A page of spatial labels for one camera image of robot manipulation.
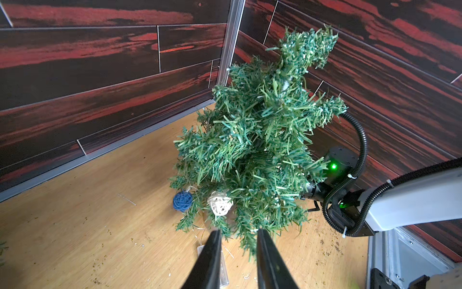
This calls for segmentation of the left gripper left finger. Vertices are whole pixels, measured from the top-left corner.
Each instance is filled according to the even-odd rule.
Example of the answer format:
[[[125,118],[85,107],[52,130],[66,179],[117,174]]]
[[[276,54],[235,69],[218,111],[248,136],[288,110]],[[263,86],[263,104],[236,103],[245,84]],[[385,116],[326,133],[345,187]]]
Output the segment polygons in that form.
[[[210,233],[182,289],[219,289],[221,264],[221,232]]]

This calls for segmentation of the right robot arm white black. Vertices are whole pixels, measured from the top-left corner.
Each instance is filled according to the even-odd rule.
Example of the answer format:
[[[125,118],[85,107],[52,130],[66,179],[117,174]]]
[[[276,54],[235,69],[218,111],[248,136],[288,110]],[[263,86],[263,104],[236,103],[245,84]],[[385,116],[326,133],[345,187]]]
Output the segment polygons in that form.
[[[400,226],[459,219],[462,216],[462,160],[407,173],[368,190],[355,179],[332,198],[327,210],[343,236],[373,236]]]

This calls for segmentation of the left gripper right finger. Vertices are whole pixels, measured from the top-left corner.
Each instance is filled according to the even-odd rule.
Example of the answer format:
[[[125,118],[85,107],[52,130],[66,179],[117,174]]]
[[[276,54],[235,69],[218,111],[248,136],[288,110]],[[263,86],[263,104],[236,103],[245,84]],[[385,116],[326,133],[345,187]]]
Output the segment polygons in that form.
[[[256,259],[259,289],[298,288],[267,230],[257,232]]]

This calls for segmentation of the decorated christmas tree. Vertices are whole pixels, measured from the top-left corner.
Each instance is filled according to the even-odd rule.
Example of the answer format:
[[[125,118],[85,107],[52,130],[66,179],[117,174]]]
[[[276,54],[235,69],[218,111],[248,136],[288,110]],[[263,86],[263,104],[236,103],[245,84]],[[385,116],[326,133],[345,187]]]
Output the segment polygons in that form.
[[[233,65],[231,84],[214,87],[215,107],[174,143],[179,159],[171,187],[195,188],[178,230],[190,230],[204,212],[222,235],[237,236],[255,255],[259,229],[280,234],[307,221],[297,201],[309,182],[325,180],[327,169],[326,160],[312,158],[310,138],[347,106],[339,97],[311,96],[304,77],[324,67],[337,40],[329,27],[288,32],[277,60]]]

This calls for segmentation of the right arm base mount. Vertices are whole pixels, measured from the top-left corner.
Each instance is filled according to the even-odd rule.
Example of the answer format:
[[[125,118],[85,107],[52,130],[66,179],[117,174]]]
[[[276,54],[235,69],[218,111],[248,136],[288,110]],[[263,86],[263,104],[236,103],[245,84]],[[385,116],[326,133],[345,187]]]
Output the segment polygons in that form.
[[[369,237],[367,289],[407,289],[422,276],[449,274],[461,269],[420,236],[405,228]]]

